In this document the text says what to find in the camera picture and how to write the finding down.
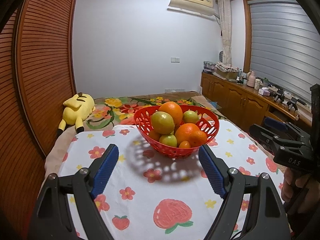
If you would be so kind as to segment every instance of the curtain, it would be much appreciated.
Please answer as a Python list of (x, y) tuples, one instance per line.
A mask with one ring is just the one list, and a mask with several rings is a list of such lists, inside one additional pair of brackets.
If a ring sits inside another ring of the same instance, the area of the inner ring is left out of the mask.
[(230, 0), (218, 0), (222, 30), (222, 62), (232, 64), (231, 60), (231, 4)]

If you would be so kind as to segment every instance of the plush toy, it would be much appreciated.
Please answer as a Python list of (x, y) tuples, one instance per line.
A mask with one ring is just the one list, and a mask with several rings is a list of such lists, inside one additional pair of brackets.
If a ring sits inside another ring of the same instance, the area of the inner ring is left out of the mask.
[(63, 133), (66, 125), (76, 125), (77, 133), (83, 132), (83, 121), (96, 109), (93, 98), (90, 95), (78, 93), (63, 102), (66, 107), (63, 110), (62, 120), (59, 124), (57, 135)]

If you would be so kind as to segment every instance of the white wall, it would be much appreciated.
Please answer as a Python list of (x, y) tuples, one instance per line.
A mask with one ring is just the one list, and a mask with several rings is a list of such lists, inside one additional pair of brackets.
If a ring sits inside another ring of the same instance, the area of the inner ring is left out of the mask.
[(231, 1), (232, 40), (231, 56), (232, 65), (243, 69), (245, 52), (245, 18), (243, 0)]
[(197, 90), (203, 61), (219, 60), (220, 28), (216, 21), (167, 11), (169, 1), (77, 0), (77, 91), (97, 98)]

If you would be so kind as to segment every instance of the human hand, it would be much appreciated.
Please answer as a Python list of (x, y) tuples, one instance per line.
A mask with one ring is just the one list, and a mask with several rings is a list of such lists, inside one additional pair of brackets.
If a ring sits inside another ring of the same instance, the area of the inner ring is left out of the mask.
[[(296, 186), (302, 188), (307, 182), (310, 174), (306, 174), (296, 179)], [(293, 195), (293, 189), (291, 186), (293, 179), (293, 172), (290, 168), (286, 168), (284, 172), (284, 181), (281, 189), (281, 198), (285, 202), (289, 202)], [(315, 179), (311, 178), (306, 186), (309, 189), (306, 197), (298, 208), (298, 213), (307, 213), (309, 212), (320, 200), (320, 183)]]

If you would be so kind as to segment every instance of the air conditioner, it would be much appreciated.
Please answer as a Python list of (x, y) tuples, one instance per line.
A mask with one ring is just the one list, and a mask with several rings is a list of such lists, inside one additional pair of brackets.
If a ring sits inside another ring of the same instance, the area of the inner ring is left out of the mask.
[(171, 0), (169, 7), (181, 8), (208, 16), (219, 15), (213, 8), (213, 0)]

